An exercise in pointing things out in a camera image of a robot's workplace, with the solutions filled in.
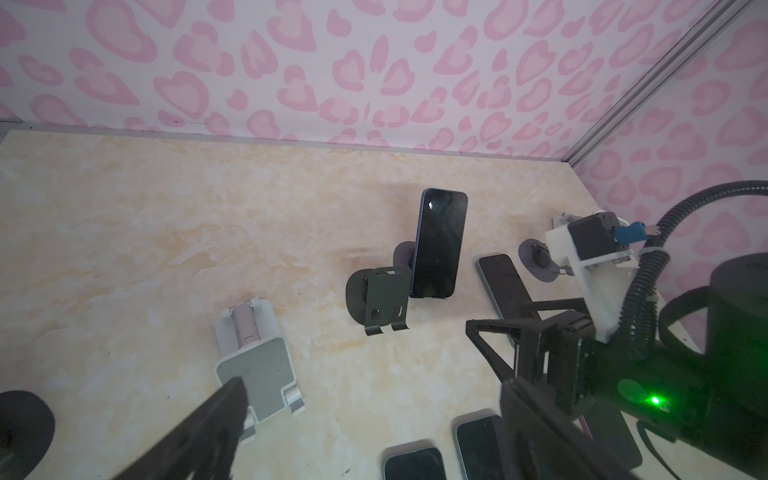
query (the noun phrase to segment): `blue connector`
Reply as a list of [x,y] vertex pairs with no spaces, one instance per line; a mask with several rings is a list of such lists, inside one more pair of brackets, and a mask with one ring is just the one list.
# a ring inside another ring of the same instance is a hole
[[635,222],[626,227],[614,228],[614,239],[619,245],[642,242],[648,239],[647,228],[643,222]]

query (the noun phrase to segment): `black suction cup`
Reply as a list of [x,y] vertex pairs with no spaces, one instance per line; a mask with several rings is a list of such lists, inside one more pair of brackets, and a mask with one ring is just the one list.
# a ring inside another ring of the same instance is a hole
[[552,261],[549,249],[542,242],[527,239],[520,244],[518,255],[525,268],[542,282],[554,282],[560,276],[560,266]]
[[416,250],[416,242],[402,242],[392,252],[392,265],[407,266],[413,268],[413,253]]
[[0,393],[0,480],[22,480],[53,440],[53,412],[34,393]]
[[366,324],[366,290],[368,287],[368,274],[373,268],[357,270],[346,281],[346,311],[360,325]]

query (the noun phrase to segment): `phone screen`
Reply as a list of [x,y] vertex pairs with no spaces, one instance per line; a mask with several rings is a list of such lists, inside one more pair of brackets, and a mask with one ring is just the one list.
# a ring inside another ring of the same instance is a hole
[[463,192],[424,190],[413,257],[414,297],[447,298],[453,294],[467,202]]
[[505,480],[496,425],[503,428],[502,418],[492,415],[462,423],[456,429],[458,455],[466,480]]
[[[478,270],[499,318],[522,318],[520,306],[531,302],[531,297],[511,258],[504,254],[482,257],[478,260]],[[536,312],[528,317],[540,319]]]
[[442,455],[432,447],[390,457],[384,462],[384,480],[445,480]]

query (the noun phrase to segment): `pink leopard print wall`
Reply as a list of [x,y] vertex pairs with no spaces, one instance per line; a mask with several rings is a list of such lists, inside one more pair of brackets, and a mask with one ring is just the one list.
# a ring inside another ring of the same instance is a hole
[[15,0],[0,118],[559,158],[711,0]]
[[[603,208],[647,223],[707,187],[768,180],[768,2],[738,18],[576,171]],[[671,300],[707,285],[723,261],[768,251],[768,197],[698,210],[667,249],[659,291]],[[705,319],[684,320],[700,346]]]

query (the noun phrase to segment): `black phone stand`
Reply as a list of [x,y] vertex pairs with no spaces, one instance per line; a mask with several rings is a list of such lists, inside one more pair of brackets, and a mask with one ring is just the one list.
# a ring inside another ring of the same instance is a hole
[[346,281],[346,309],[368,336],[390,324],[393,330],[405,330],[410,290],[408,266],[358,270]]

